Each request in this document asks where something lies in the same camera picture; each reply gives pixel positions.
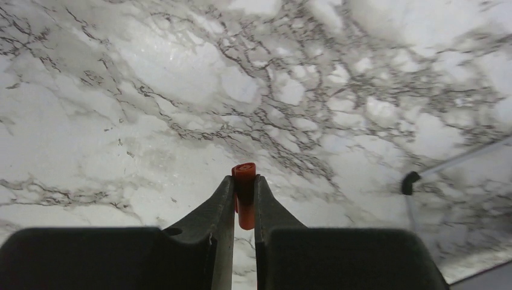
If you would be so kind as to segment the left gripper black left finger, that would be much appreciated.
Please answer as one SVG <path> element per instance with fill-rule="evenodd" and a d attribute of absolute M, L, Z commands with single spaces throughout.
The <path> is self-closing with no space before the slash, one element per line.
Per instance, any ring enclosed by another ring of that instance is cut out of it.
<path fill-rule="evenodd" d="M 234 180 L 173 225 L 27 228 L 1 247 L 2 289 L 230 289 Z"/>

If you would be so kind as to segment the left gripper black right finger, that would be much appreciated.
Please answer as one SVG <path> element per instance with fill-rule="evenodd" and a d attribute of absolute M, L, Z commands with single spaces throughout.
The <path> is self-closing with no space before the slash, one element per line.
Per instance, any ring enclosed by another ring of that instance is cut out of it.
<path fill-rule="evenodd" d="M 447 289 L 414 233 L 389 228 L 309 228 L 254 183 L 258 289 Z"/>

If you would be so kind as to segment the red marker cap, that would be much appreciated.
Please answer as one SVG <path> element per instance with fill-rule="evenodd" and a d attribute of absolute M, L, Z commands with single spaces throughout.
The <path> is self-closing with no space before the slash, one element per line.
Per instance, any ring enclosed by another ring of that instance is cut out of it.
<path fill-rule="evenodd" d="M 239 164 L 231 169 L 235 187 L 235 212 L 238 214 L 238 224 L 243 230 L 253 230 L 255 227 L 254 182 L 256 175 L 255 163 Z"/>

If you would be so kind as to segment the black framed small whiteboard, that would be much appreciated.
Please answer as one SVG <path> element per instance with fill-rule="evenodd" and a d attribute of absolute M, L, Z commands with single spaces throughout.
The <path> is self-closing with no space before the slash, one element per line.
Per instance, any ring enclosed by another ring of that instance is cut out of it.
<path fill-rule="evenodd" d="M 511 138 L 409 172 L 410 229 L 455 289 L 511 288 Z"/>

